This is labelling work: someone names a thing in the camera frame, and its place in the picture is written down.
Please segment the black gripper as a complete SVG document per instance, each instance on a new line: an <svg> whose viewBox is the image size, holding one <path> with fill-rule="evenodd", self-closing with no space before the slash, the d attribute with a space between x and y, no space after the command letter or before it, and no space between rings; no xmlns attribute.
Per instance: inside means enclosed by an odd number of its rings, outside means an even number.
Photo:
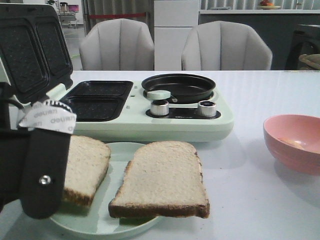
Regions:
<svg viewBox="0 0 320 240"><path fill-rule="evenodd" d="M26 133L11 129L9 105L22 107L9 96L9 85L1 83L0 209L20 199L26 215L46 219L61 204L77 116L60 101L36 102L20 120L20 127L28 129Z"/></svg>

